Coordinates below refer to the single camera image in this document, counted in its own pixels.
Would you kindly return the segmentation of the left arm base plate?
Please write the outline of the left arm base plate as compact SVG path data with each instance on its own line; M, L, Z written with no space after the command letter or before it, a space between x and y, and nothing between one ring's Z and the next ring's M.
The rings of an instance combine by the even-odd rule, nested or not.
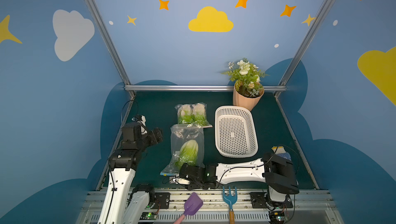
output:
M168 209L170 204L170 193L159 192L150 195L148 209Z

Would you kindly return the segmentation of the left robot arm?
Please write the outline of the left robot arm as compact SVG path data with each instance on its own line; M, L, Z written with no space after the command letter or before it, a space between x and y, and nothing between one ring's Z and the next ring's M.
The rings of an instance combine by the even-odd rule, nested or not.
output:
M137 224L144 210L155 202L154 187L139 184L129 194L143 152L163 141L162 130L147 130L140 122L125 124L120 147L108 159L109 181L99 224Z

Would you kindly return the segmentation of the green chinese cabbage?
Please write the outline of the green chinese cabbage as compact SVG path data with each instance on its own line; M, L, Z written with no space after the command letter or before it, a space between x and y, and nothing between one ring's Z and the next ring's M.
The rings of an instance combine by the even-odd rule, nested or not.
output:
M179 151L178 159L175 163L178 169L187 163L196 166L198 161L199 145L196 140L189 140L183 144Z

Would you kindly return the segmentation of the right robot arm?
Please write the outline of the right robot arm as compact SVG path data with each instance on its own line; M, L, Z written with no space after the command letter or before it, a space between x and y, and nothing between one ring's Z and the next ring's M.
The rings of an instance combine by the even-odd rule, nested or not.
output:
M187 189L215 189L234 182L261 182L268 186L266 201L269 206L287 201L286 196L300 192L295 167L288 153L266 153L262 158L250 162L206 167L181 166L177 176L188 181Z

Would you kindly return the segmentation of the clear zip-top bag blue seal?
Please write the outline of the clear zip-top bag blue seal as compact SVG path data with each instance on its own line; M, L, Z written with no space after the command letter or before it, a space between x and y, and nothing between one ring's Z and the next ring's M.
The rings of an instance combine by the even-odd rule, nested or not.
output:
M204 128L197 124L176 124L171 127L170 163L161 171L161 176L176 176L186 163L204 167Z

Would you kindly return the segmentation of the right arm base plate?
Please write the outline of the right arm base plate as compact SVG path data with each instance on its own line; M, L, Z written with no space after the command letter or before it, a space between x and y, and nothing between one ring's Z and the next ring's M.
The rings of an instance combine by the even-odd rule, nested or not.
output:
M267 209L274 211L276 209L293 208L290 195L285 195L285 199L281 202L272 201L267 192L250 192L251 204L254 209Z

